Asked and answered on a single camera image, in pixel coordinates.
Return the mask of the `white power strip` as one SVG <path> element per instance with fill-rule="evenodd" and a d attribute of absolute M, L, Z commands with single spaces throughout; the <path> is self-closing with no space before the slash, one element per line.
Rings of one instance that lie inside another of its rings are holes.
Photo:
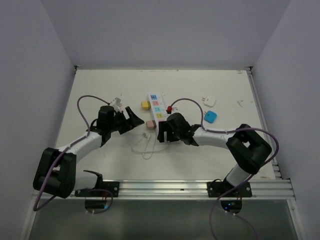
<path fill-rule="evenodd" d="M 159 134 L 159 122 L 167 120 L 167 106 L 161 94 L 151 93 L 147 95 L 147 100 L 150 103 L 150 112 L 152 120 L 155 122 L 156 133 Z"/>

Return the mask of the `blue plug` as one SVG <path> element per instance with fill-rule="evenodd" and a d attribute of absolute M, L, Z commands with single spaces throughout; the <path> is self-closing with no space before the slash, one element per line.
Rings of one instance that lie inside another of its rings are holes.
<path fill-rule="evenodd" d="M 207 123 L 213 124 L 215 120 L 217 119 L 217 114 L 211 110 L 208 110 L 204 113 L 203 120 Z"/>

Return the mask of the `white plug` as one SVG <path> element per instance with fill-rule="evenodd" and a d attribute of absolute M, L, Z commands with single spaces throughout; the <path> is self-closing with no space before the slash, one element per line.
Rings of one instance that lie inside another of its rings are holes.
<path fill-rule="evenodd" d="M 216 98 L 211 95 L 203 97 L 201 100 L 203 102 L 203 105 L 208 108 L 213 108 L 217 102 Z"/>

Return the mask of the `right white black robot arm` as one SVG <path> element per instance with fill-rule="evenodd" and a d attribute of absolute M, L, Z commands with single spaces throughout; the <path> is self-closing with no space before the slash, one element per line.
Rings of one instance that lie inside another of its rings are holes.
<path fill-rule="evenodd" d="M 181 141 L 189 146 L 212 146 L 228 149 L 236 161 L 223 181 L 212 181 L 208 186 L 218 196 L 235 196 L 250 176 L 258 173 L 272 152 L 271 146 L 247 124 L 222 131 L 205 130 L 200 124 L 190 125 L 180 113 L 171 114 L 158 123 L 160 143 Z"/>

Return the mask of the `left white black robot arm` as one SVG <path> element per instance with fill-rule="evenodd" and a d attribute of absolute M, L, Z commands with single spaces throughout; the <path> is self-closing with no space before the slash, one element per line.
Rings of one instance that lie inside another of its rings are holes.
<path fill-rule="evenodd" d="M 42 152 L 33 180 L 34 190 L 64 199 L 73 191 L 82 190 L 95 197 L 101 195 L 104 190 L 102 174 L 84 170 L 84 175 L 80 176 L 77 164 L 104 146 L 112 133 L 122 135 L 143 124 L 144 121 L 128 106 L 124 111 L 109 105 L 101 106 L 98 117 L 82 137 L 64 147 L 48 147 Z"/>

